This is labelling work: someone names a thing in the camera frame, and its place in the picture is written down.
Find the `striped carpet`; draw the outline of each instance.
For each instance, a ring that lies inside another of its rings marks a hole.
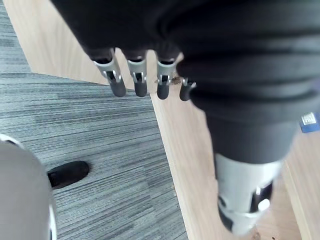
[[[0,2],[0,133],[49,170],[74,160],[91,173],[55,190],[59,240],[186,240],[149,96],[30,73]]]

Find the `silver metal joint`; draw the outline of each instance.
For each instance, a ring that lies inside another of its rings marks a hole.
[[[157,80],[159,85],[163,85],[164,83],[168,86],[171,83],[171,79],[174,77],[174,72],[176,69],[176,62],[171,64],[163,64],[160,61],[157,61]]]
[[[190,81],[188,80],[188,78],[183,78],[182,79],[182,85],[187,87],[188,85],[190,85],[190,87],[193,89],[197,86],[196,82],[195,81]]]
[[[112,60],[108,63],[98,63],[93,61],[94,64],[97,66],[99,71],[101,72],[102,76],[104,76],[109,84],[111,83],[120,83],[122,80],[120,67],[115,56],[115,51],[113,49],[110,50],[112,53]]]
[[[141,74],[141,83],[145,83],[147,81],[147,60],[144,59],[139,62],[127,60],[128,67],[130,70],[130,74],[133,78],[133,82],[136,84],[139,82],[140,77],[137,77],[137,74]]]

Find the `gray object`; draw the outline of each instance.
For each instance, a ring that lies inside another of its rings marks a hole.
[[[0,134],[0,233],[8,240],[57,240],[46,171],[15,139]]]
[[[168,62],[160,61],[159,59],[156,62],[157,69],[157,96],[161,100],[164,100],[169,95],[169,88],[172,78],[174,77],[174,71],[176,69],[176,61],[175,59],[170,60]]]
[[[283,161],[255,164],[216,153],[214,163],[220,218],[233,234],[245,235],[269,208],[272,184]]]
[[[120,67],[115,56],[115,51],[113,49],[110,49],[110,53],[112,59],[109,62],[93,62],[101,72],[102,76],[107,79],[113,94],[117,97],[123,97],[124,95],[126,95],[125,83],[121,76]]]
[[[134,82],[134,91],[138,97],[144,97],[147,95],[147,59],[145,56],[139,61],[127,60],[127,64],[130,70]]]

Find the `wooden floor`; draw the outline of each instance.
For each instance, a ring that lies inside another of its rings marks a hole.
[[[107,84],[84,54],[49,0],[4,0],[26,59],[36,73]],[[128,89],[125,59],[117,57]],[[157,117],[175,190],[190,240],[233,240],[217,214],[213,152],[204,114],[178,97],[179,85],[159,100],[155,58],[148,57],[148,91]],[[320,236],[320,133],[299,133],[277,181],[272,207],[241,239],[316,240]]]

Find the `gray carpet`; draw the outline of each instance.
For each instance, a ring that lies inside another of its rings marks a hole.
[[[55,190],[59,240],[186,240],[149,96],[30,73],[0,2],[0,133],[51,169],[87,161],[85,179]]]

